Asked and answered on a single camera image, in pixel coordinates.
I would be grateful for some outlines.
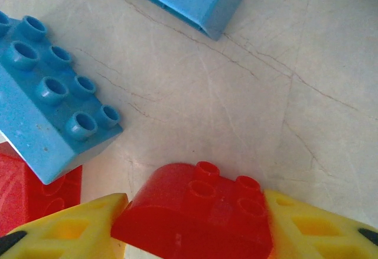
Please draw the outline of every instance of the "marble tile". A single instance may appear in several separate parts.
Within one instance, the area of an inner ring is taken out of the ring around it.
[[[74,56],[125,132],[84,165],[83,201],[158,167],[216,163],[378,226],[378,0],[244,0],[211,41],[147,0],[0,0]],[[127,258],[154,258],[130,247]]]

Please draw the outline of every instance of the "black tip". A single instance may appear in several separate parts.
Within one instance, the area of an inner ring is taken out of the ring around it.
[[[16,231],[0,237],[0,256],[11,249],[18,241],[22,240],[25,235],[27,235],[26,231]]]
[[[359,228],[359,233],[378,246],[378,232],[371,231],[367,228]]]

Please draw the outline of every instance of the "red building block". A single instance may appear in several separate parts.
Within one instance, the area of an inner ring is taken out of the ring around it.
[[[155,171],[116,220],[112,237],[174,259],[266,259],[272,250],[259,183],[221,177],[205,161]]]
[[[0,144],[0,237],[80,203],[82,167],[43,185],[8,143]]]

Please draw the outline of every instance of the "white floor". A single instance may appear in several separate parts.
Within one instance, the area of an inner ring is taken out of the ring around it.
[[[244,0],[218,42],[147,0],[0,10],[44,21],[124,116],[125,132],[84,166],[84,201],[132,199],[157,167],[209,160],[378,226],[378,0]]]

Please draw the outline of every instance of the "red curved building block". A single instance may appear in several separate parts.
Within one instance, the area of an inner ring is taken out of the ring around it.
[[[0,144],[0,237],[19,225],[78,205],[82,167],[43,185],[8,143]]]
[[[201,161],[161,167],[116,220],[112,237],[162,258],[266,259],[268,213],[257,181]]]

